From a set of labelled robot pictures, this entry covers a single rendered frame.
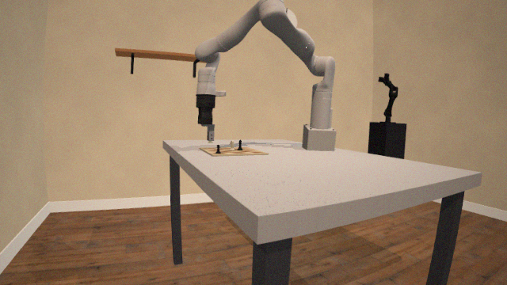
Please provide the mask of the brown and cream chessboard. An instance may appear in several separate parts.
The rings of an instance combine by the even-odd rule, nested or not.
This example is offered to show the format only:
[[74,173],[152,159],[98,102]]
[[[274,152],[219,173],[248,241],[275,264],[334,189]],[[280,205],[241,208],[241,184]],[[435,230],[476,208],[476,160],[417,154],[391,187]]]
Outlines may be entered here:
[[217,156],[245,156],[245,155],[269,155],[269,153],[255,150],[249,147],[242,147],[242,150],[238,150],[238,147],[234,147],[234,150],[230,150],[230,147],[220,147],[220,154],[216,154],[216,147],[204,147],[200,148],[203,152],[210,154],[212,157]]

